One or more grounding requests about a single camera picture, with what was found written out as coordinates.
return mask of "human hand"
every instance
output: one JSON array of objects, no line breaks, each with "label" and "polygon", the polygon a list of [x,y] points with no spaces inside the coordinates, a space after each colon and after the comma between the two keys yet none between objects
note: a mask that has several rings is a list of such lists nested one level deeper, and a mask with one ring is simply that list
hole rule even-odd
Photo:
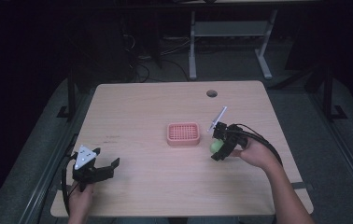
[{"label": "human hand", "polygon": [[253,138],[247,138],[247,146],[243,150],[235,149],[230,156],[240,157],[247,163],[266,171],[269,166],[279,164],[275,155],[262,143]]},{"label": "human hand", "polygon": [[83,192],[80,192],[78,182],[72,184],[72,192],[69,195],[69,220],[68,223],[85,223],[90,207],[92,206],[92,195],[94,184],[88,184]]}]

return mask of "wooden table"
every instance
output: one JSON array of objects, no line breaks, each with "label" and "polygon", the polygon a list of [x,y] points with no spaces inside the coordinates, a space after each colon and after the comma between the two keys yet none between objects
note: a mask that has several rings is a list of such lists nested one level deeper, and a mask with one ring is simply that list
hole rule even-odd
[{"label": "wooden table", "polygon": [[[216,91],[211,98],[207,91]],[[208,133],[212,119],[243,123],[262,134],[279,152],[291,182],[301,182],[268,95],[259,81],[178,82],[100,85],[92,99],[75,150],[100,147],[96,167],[120,157],[112,179],[97,183],[92,216],[194,217],[272,215],[272,193],[264,172],[238,158],[212,160]],[[170,147],[169,123],[197,122],[201,141]],[[72,176],[72,162],[68,176]],[[309,213],[306,189],[296,189]],[[51,207],[66,217],[59,191]]]}]

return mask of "dark background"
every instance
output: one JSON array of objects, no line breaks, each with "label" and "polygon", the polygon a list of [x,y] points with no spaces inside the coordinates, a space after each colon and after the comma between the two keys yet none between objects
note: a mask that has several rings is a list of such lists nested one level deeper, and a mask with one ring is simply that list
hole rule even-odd
[{"label": "dark background", "polygon": [[[325,7],[280,10],[272,38],[292,36],[296,40],[288,68],[328,64],[353,94],[353,3],[335,2]],[[164,33],[187,35],[189,31],[185,29],[190,22],[187,12],[132,16],[63,10],[71,4],[0,1],[0,188],[48,99],[68,74],[77,75],[81,91],[99,82],[128,82],[131,77],[126,65],[134,59],[124,53],[123,40],[118,37],[121,33],[136,35],[143,49],[156,54],[157,37]],[[122,25],[120,18],[125,19]],[[102,30],[110,36],[99,32]],[[82,54],[69,38],[94,59]],[[113,63],[102,62],[109,58]]]}]

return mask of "red plastic basket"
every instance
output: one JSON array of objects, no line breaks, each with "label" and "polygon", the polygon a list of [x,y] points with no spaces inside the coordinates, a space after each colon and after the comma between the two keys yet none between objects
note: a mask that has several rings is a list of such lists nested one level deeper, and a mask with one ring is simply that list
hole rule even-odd
[{"label": "red plastic basket", "polygon": [[170,123],[167,143],[170,146],[194,146],[200,142],[199,125],[194,122]]}]

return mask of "wire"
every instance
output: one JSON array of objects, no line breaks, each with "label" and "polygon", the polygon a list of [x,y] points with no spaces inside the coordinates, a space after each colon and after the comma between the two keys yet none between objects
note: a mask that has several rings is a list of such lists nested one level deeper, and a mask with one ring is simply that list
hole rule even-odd
[{"label": "wire", "polygon": [[123,35],[124,37],[130,37],[133,40],[133,45],[130,46],[130,49],[133,49],[135,46],[135,38],[132,35]]},{"label": "wire", "polygon": [[[75,145],[75,144],[72,145],[72,143],[69,143],[69,146],[66,148],[66,150],[65,150],[65,152],[64,152],[64,157],[58,162],[57,167],[60,167],[61,163],[63,162],[63,159],[64,159],[65,157],[68,157],[68,156],[67,156],[67,153],[68,153],[70,147],[72,147],[72,146],[74,146],[74,145]],[[54,179],[54,176],[55,176],[56,174],[57,174],[57,173],[54,172],[54,174],[53,174],[53,176],[52,176],[51,179]],[[47,199],[47,197],[48,197],[48,195],[49,195],[49,188],[50,188],[50,186],[51,186],[51,183],[49,183],[48,188],[47,188],[46,193],[45,193],[45,196],[43,197],[43,202],[40,204],[39,215],[38,215],[38,218],[37,218],[37,222],[36,222],[36,223],[39,223],[39,222],[40,222],[40,219],[42,218],[42,213],[43,213],[43,209],[44,209],[44,207],[45,207],[46,199]]]},{"label": "wire", "polygon": [[169,61],[169,60],[165,60],[165,59],[161,59],[161,61],[162,61],[162,62],[167,62],[167,63],[173,63],[174,65],[178,66],[178,67],[180,68],[180,70],[182,70],[183,74],[185,75],[186,80],[187,80],[187,81],[191,81],[191,80],[189,79],[188,74],[185,72],[185,70],[183,69],[183,67],[180,66],[179,63],[176,63],[176,62],[173,62],[173,61]]},{"label": "wire", "polygon": [[[180,50],[185,49],[186,47],[189,46],[189,43],[191,42],[191,40],[190,40],[189,38],[187,38],[187,39],[188,39],[188,40],[187,40],[185,43],[183,43],[183,44],[181,44],[181,45],[179,45],[179,46],[176,46],[176,47],[172,47],[172,48],[170,48],[170,49],[167,49],[167,50],[161,52],[160,55],[164,56],[164,55],[172,54],[172,53],[175,53],[175,52],[178,52],[178,51],[180,51]],[[194,39],[194,43],[197,42],[197,41],[199,41],[200,39],[201,39],[201,37],[195,38],[195,39]],[[152,58],[151,58],[150,56],[140,56],[140,57],[138,57],[138,59],[140,59],[140,60],[151,60]]]},{"label": "wire", "polygon": [[135,72],[136,72],[136,75],[138,76],[138,79],[139,79],[139,82],[140,83],[144,83],[144,82],[146,82],[148,79],[149,79],[149,76],[150,76],[150,71],[149,71],[149,69],[146,67],[146,66],[144,66],[143,64],[141,64],[141,63],[138,63],[136,66],[141,66],[141,67],[143,67],[145,70],[147,70],[147,72],[148,72],[148,74],[147,74],[147,76],[145,77],[145,79],[143,80],[143,81],[141,81],[141,76],[139,76],[139,73],[136,71],[136,68],[135,68]]},{"label": "wire", "polygon": [[276,151],[276,149],[273,147],[272,144],[270,144],[266,139],[264,139],[262,136],[257,136],[253,133],[249,133],[249,132],[246,132],[246,131],[233,131],[233,130],[226,130],[224,131],[225,133],[240,133],[246,137],[250,137],[250,138],[253,138],[255,140],[257,140],[258,142],[262,143],[264,146],[266,146],[271,152],[273,152],[273,154],[275,155],[276,159],[279,161],[279,163],[281,165],[282,164],[282,160],[281,160],[281,157],[279,156],[278,152]]},{"label": "wire", "polygon": [[71,196],[72,192],[77,188],[77,186],[80,185],[80,182],[78,182],[72,189],[71,189],[71,192],[69,192],[68,194],[68,201],[69,201],[69,197]]},{"label": "wire", "polygon": [[259,133],[255,132],[253,129],[249,128],[247,125],[245,125],[245,124],[236,124],[236,125],[246,127],[248,129],[250,129],[253,133],[257,134],[259,137],[264,139],[263,136],[261,136]]},{"label": "wire", "polygon": [[110,224],[115,223],[115,221],[118,220],[116,217],[113,218],[112,222]]},{"label": "wire", "polygon": [[64,199],[66,213],[68,213],[68,215],[69,215],[69,195],[66,189],[66,168],[68,167],[69,162],[71,160],[75,160],[77,156],[78,154],[75,153],[73,156],[68,157],[68,161],[65,163],[64,168],[62,169],[62,175],[61,175],[61,188],[63,191],[63,199]]}]

